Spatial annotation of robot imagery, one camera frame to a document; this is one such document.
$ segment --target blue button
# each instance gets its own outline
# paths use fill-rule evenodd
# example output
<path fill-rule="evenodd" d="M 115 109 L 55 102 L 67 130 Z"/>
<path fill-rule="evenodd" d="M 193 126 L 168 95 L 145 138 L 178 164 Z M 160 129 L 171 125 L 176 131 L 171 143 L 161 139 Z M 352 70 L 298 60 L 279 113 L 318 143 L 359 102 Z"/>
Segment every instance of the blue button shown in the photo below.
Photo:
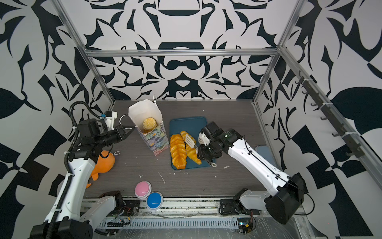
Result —
<path fill-rule="evenodd" d="M 157 192 L 153 192 L 151 193 L 148 198 L 147 198 L 147 207 L 149 209 L 157 209 L 160 207 L 160 205 L 162 204 L 163 202 L 163 197 L 162 195 L 160 195 L 159 193 Z"/>

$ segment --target bread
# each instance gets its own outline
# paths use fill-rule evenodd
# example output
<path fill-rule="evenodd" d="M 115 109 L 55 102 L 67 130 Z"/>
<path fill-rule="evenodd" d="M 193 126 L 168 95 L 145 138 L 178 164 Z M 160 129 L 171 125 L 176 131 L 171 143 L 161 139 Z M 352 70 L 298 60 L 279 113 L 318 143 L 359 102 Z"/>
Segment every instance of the bread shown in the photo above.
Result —
<path fill-rule="evenodd" d="M 143 129 L 148 130 L 149 132 L 152 131 L 157 127 L 157 122 L 154 118 L 147 118 L 143 121 Z"/>
<path fill-rule="evenodd" d="M 194 137 L 192 137 L 189 133 L 187 133 L 186 131 L 182 131 L 180 132 L 180 134 L 182 135 L 182 138 L 183 138 L 183 141 L 186 142 L 186 135 L 190 136 L 190 138 L 194 141 L 194 143 L 196 144 L 196 140 L 194 139 Z M 197 158 L 197 153 L 196 153 L 196 149 L 195 148 L 191 148 L 188 144 L 186 144 L 186 154 L 187 156 L 192 159 L 194 162 L 196 162 L 197 164 L 202 164 L 202 161 L 200 159 Z"/>
<path fill-rule="evenodd" d="M 176 169 L 186 168 L 186 147 L 181 135 L 172 135 L 170 138 L 170 152 L 172 164 Z"/>

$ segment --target pink button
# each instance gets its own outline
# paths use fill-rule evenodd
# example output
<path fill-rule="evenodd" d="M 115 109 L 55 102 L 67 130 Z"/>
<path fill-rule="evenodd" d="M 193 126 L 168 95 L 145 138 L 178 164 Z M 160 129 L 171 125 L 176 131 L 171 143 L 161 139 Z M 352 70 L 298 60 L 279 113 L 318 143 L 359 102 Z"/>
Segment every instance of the pink button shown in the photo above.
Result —
<path fill-rule="evenodd" d="M 135 195 L 139 199 L 146 198 L 151 193 L 151 184 L 148 181 L 142 181 L 135 187 Z"/>

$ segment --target tray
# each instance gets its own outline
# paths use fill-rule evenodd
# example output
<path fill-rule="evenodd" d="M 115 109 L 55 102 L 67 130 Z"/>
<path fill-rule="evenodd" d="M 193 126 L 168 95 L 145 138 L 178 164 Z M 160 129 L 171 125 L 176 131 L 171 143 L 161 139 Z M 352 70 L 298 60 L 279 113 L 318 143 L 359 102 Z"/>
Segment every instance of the tray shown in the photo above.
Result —
<path fill-rule="evenodd" d="M 175 134 L 180 134 L 181 131 L 186 131 L 192 137 L 195 138 L 196 145 L 199 146 L 199 142 L 197 141 L 197 138 L 199 136 L 200 130 L 206 125 L 207 125 L 207 120 L 203 116 L 172 119 L 170 121 L 170 137 L 172 135 L 175 135 Z M 202 164 L 198 165 L 196 162 L 194 162 L 189 157 L 187 157 L 186 162 L 187 162 L 187 164 L 186 164 L 185 169 L 193 169 L 193 168 L 198 168 L 198 167 L 209 167 L 210 166 L 207 163 L 207 161 L 205 161 L 205 160 L 202 160 Z M 172 162 L 171 162 L 171 167 L 175 170 L 178 170 L 172 164 Z"/>

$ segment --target orange plush toy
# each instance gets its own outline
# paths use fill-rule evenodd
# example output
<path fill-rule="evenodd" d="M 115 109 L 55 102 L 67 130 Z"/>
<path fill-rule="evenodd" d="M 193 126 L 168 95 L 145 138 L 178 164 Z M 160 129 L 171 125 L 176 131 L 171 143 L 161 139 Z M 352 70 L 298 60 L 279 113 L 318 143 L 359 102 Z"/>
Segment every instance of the orange plush toy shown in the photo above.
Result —
<path fill-rule="evenodd" d="M 103 150 L 101 154 L 106 157 L 108 151 Z M 98 173 L 105 173 L 108 172 L 115 163 L 115 157 L 112 153 L 109 153 L 109 156 L 107 158 L 102 158 L 101 156 L 98 156 L 97 164 L 94 167 L 93 172 L 90 174 L 90 176 L 93 178 L 94 181 L 98 179 Z"/>

